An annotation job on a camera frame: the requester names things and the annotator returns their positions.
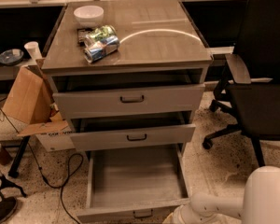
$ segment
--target white bowl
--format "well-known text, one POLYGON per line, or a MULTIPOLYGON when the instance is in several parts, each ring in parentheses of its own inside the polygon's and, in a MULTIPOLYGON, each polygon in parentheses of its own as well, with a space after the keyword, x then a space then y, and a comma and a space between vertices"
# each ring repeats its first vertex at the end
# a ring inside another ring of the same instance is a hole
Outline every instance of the white bowl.
POLYGON ((79 7, 74 11, 74 16, 82 27, 94 28, 102 23, 104 10, 98 6, 79 7))

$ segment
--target white robot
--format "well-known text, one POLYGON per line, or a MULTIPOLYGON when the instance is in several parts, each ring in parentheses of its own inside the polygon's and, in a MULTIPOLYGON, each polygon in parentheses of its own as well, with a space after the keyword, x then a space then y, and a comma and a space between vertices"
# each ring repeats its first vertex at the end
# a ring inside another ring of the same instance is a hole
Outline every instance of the white robot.
POLYGON ((243 198, 219 198, 196 193, 189 204, 176 208, 163 224, 206 224, 217 214, 242 220, 242 224, 280 224, 280 168, 264 166, 254 171, 243 198))

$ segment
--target chair backrest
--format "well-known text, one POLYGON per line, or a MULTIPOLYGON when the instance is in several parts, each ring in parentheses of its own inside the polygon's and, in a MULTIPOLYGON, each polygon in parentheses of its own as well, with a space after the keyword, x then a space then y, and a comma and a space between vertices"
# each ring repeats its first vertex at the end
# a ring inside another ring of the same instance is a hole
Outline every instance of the chair backrest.
POLYGON ((280 79, 280 0, 248 0, 234 53, 251 77, 280 79))

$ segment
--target aluminum can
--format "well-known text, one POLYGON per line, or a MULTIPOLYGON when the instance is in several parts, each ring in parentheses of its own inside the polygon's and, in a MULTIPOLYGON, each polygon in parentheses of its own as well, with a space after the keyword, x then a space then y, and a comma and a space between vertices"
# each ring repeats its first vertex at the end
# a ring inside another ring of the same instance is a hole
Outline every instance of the aluminum can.
POLYGON ((85 59, 87 62, 93 63, 117 50, 119 45, 119 39, 115 35, 103 38, 84 49, 85 59))
POLYGON ((84 44, 86 47, 91 46, 93 43, 102 40, 103 38, 116 35, 116 31, 113 26, 105 25, 94 29, 93 31, 85 34, 84 44))

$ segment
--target box flap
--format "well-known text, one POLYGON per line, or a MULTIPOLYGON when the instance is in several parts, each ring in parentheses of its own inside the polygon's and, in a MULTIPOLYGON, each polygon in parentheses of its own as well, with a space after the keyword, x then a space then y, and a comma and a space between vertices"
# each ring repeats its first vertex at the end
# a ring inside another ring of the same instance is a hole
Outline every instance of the box flap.
POLYGON ((47 122, 52 98, 44 80, 22 67, 3 106, 6 115, 27 124, 47 122))
POLYGON ((25 129, 23 129, 18 136, 30 136, 33 134, 40 134, 40 133, 50 133, 50 132, 57 132, 61 131, 68 126, 66 120, 63 121, 56 121, 56 122, 47 122, 47 123, 35 123, 28 125, 25 129))

